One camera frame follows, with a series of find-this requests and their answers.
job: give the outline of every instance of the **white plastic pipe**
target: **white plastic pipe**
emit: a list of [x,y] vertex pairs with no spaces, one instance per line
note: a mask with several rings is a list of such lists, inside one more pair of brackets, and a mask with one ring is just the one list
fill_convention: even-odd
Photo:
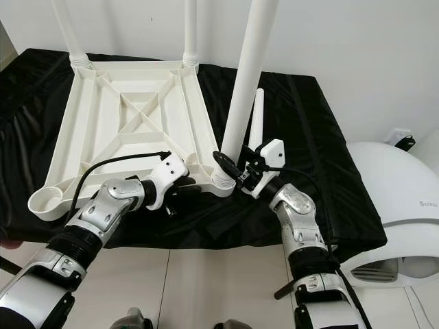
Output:
[[250,138],[248,139],[248,146],[253,151],[262,144],[263,136],[263,89],[256,90],[256,97],[254,98],[252,125],[250,127]]
[[[221,152],[235,162],[241,153],[278,3],[278,0],[253,0],[250,7],[221,147]],[[213,171],[212,180],[220,188],[229,189],[234,186],[234,181],[218,164]]]
[[197,0],[185,0],[185,50],[183,64],[198,73],[197,55]]
[[73,23],[67,9],[65,0],[52,0],[52,6],[60,26],[62,36],[66,42],[67,49],[70,53],[70,64],[72,67],[89,67],[91,65],[88,60],[75,30],[73,29]]

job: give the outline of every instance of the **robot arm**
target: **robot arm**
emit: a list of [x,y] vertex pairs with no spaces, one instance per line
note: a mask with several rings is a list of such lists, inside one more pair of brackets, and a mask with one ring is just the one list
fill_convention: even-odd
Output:
[[61,328],[97,253],[128,211],[158,209],[167,189],[187,174],[184,162],[171,154],[148,180],[108,180],[55,235],[45,248],[0,292],[0,316],[8,328]]
[[267,201],[281,223],[285,255],[294,281],[276,292],[275,298],[294,293],[298,305],[294,310],[296,328],[370,328],[329,257],[316,223],[313,200],[270,170],[272,164],[279,168],[285,163],[283,142],[273,140],[256,152],[245,147],[243,151],[244,160],[248,161],[244,172],[224,154],[215,152],[214,158],[239,188]]

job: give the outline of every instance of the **black fabric cover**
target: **black fabric cover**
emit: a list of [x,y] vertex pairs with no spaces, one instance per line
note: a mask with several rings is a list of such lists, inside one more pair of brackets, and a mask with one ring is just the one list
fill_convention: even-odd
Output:
[[[144,60],[89,55],[92,61]],[[218,145],[221,145],[236,70],[200,65],[198,79]],[[27,199],[45,181],[56,144],[73,71],[67,53],[28,49],[0,73],[0,237],[46,242],[65,218],[38,219]],[[264,138],[285,142],[287,167],[308,173],[283,174],[317,203],[326,241],[338,244],[341,260],[383,245],[386,237],[330,107],[314,77],[262,73]],[[164,210],[129,213],[106,247],[222,249],[281,242],[280,225],[267,204],[235,191],[220,199],[210,193],[170,200]]]

